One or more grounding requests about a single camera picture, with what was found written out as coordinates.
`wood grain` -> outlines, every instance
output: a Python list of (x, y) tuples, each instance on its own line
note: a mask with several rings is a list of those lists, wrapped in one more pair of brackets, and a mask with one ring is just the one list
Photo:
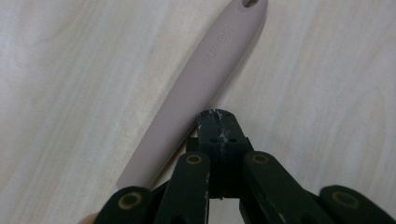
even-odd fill
[[(108, 199), (221, 1), (0, 1), (0, 223), (78, 223)], [(269, 2), (211, 107), (315, 193), (396, 217), (396, 2)], [(240, 223), (237, 201), (212, 223)]]

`hole in handle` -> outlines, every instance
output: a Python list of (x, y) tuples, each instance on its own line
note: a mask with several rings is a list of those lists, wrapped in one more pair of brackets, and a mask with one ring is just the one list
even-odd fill
[(244, 5), (244, 7), (254, 7), (258, 2), (259, 0), (243, 0), (242, 5)]

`wooden table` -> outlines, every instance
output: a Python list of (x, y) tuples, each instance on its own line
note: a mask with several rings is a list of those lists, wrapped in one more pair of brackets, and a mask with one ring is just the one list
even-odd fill
[[(0, 223), (98, 211), (229, 2), (0, 1)], [(393, 0), (270, 0), (210, 107), (304, 188), (351, 187), (396, 217), (395, 12)], [(238, 214), (236, 200), (211, 203), (212, 223)]]

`pink plastic handle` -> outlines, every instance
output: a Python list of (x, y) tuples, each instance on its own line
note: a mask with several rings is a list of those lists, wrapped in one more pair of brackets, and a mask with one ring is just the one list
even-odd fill
[(219, 15), (166, 96), (117, 188), (149, 187), (262, 27), (267, 0), (233, 0)]

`light wood surface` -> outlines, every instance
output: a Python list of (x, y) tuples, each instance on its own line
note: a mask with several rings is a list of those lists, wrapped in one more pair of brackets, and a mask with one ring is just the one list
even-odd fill
[[(0, 223), (100, 210), (228, 3), (1, 0)], [(270, 0), (211, 107), (304, 188), (351, 187), (396, 217), (395, 12), (393, 0)], [(213, 202), (210, 221), (238, 214), (237, 201)]]

